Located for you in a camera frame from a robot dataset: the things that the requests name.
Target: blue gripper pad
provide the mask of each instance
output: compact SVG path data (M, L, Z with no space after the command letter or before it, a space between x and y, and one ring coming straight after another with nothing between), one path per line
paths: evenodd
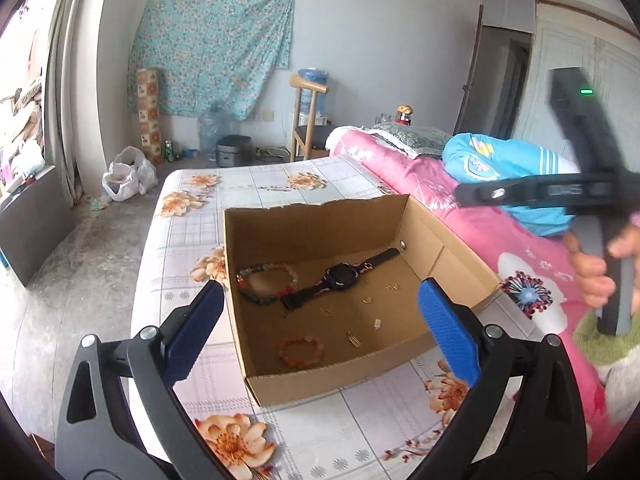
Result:
M469 386L480 378L478 346L433 278L418 288L418 308L455 376Z
M164 382L173 386L187 378L225 307L222 286L209 280L191 302L193 309L164 350Z

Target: curtain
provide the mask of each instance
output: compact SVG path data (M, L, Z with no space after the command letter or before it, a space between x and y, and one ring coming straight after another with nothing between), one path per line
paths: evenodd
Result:
M213 104L245 120L274 69L289 68L294 0L147 0L129 56L129 111L136 70L158 69L160 113L197 117Z
M43 63L43 116L45 162L55 166L69 207L82 195L76 178L74 130L71 121L70 59L79 0L56 0Z

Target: human hand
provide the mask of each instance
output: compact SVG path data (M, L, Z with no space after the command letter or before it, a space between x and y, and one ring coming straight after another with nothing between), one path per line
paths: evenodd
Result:
M607 264L602 258L584 254L580 249L580 241L571 231L564 236L564 244L569 249L569 263L576 272L576 282L582 290L584 302L591 308L605 306L616 290L614 281L606 276ZM631 312L637 312L640 310L640 227L627 225L607 249L614 258L633 256L636 261Z

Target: cylindrical container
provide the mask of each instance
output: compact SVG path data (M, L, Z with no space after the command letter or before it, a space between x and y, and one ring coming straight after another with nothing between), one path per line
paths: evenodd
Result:
M158 70L141 68L136 72L138 83L138 121L142 151L156 166L162 162L162 137L158 112Z
M215 161L218 141L229 133L231 119L219 105L213 105L210 110L201 113L198 116L198 138L202 158Z
M298 70L298 75L311 81L312 83L319 83L326 85L329 82L329 73L326 70L318 70L316 68L302 68ZM311 90L302 91L302 99L300 100L300 113L309 114L309 108L311 108ZM316 105L316 115L324 115L324 94L318 94L318 104Z
M218 141L218 158L216 163L219 168L236 168L247 166L251 163L253 148L251 137L242 135L228 135Z
M168 139L164 142L164 160L167 162L175 161L174 144Z

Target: doorway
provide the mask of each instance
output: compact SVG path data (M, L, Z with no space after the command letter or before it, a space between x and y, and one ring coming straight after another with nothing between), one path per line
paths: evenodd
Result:
M527 79L532 34L483 25L459 131L510 139Z

